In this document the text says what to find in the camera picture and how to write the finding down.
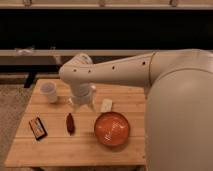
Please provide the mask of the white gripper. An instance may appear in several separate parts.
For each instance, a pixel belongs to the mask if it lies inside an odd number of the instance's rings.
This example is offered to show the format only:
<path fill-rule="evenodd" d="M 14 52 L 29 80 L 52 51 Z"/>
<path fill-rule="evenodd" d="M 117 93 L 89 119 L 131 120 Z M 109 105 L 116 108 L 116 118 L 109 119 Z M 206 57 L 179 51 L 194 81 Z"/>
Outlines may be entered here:
<path fill-rule="evenodd" d="M 70 87 L 71 95 L 68 98 L 69 104 L 75 105 L 85 105 L 88 104 L 88 107 L 94 109 L 93 95 L 96 91 L 96 87 L 92 84 L 79 84 L 72 85 Z"/>

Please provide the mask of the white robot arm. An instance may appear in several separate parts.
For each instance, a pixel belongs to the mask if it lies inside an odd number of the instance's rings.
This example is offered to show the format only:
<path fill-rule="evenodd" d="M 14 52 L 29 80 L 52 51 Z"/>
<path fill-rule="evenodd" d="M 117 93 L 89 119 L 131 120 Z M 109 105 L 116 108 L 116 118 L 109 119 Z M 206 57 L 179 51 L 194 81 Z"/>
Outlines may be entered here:
<path fill-rule="evenodd" d="M 95 64 L 78 54 L 59 70 L 73 103 L 93 83 L 142 87 L 147 171 L 213 171 L 213 53 L 155 51 Z"/>

